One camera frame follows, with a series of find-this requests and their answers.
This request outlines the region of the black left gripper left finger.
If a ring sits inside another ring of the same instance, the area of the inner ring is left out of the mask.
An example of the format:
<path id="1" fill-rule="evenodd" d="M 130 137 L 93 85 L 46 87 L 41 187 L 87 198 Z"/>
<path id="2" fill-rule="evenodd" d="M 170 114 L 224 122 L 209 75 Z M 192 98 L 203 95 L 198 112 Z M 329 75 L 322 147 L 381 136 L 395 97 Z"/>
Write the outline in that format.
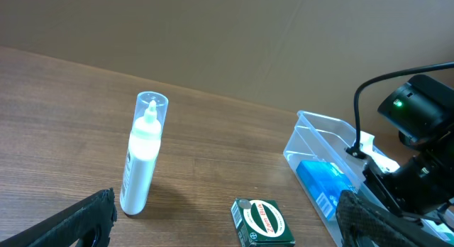
<path id="1" fill-rule="evenodd" d="M 1 246 L 107 247 L 117 220 L 112 188 L 99 190 L 76 204 L 1 242 Z"/>

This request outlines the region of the white spray bottle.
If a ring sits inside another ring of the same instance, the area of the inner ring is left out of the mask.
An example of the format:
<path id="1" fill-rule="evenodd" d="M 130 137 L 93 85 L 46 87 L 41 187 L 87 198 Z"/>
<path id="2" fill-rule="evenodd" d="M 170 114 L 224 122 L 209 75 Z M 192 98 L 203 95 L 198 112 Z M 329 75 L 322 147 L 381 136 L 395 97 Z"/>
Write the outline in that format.
<path id="1" fill-rule="evenodd" d="M 168 98 L 157 92 L 137 96 L 120 193 L 120 205 L 127 215 L 137 215 L 145 208 L 168 104 Z"/>

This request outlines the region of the clear plastic container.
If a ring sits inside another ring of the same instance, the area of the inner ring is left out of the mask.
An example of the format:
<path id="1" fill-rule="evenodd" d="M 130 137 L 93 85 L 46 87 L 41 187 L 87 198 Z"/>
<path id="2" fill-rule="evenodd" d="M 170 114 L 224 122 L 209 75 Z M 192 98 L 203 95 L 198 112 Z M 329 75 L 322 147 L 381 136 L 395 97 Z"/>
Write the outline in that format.
<path id="1" fill-rule="evenodd" d="M 284 156 L 338 245 L 453 245 L 452 126 L 400 128 L 417 151 L 400 165 L 340 119 L 298 117 Z"/>

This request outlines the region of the blue lozenge box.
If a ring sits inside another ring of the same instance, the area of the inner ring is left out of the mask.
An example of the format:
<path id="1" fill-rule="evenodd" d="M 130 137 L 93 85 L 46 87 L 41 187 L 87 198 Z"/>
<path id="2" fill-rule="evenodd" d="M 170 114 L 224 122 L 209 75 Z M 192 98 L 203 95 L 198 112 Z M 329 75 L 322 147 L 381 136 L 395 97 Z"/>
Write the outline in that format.
<path id="1" fill-rule="evenodd" d="M 297 176 L 327 220 L 335 216 L 343 190 L 356 192 L 354 185 L 335 163 L 302 160 L 297 167 Z"/>

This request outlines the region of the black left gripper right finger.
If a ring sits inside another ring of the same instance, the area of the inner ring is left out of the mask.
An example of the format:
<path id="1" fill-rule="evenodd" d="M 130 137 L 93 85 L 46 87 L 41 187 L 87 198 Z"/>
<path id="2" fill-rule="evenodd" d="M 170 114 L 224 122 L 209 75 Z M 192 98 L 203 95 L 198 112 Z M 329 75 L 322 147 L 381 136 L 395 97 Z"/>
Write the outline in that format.
<path id="1" fill-rule="evenodd" d="M 450 246 L 419 226 L 389 213 L 350 190 L 340 193 L 336 221 L 343 246 Z"/>

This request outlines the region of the green Zam-Buk box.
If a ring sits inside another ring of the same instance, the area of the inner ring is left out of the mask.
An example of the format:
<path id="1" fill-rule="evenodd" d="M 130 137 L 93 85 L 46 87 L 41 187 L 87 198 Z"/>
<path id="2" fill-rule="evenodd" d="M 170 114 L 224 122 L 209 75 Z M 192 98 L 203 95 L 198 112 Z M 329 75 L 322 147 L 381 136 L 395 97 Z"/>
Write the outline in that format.
<path id="1" fill-rule="evenodd" d="M 294 247 L 296 244 L 275 200 L 236 198 L 231 215 L 241 247 Z"/>

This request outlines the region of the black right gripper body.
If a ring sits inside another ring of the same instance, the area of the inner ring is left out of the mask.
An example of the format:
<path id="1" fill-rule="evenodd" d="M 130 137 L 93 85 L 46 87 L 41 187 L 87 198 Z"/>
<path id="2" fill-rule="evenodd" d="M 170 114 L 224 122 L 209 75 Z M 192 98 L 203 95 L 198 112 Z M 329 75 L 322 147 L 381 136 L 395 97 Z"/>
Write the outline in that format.
<path id="1" fill-rule="evenodd" d="M 368 158 L 365 185 L 389 212 L 403 217 L 445 221 L 453 198 L 453 153 L 426 150 L 394 172 L 382 172 Z"/>

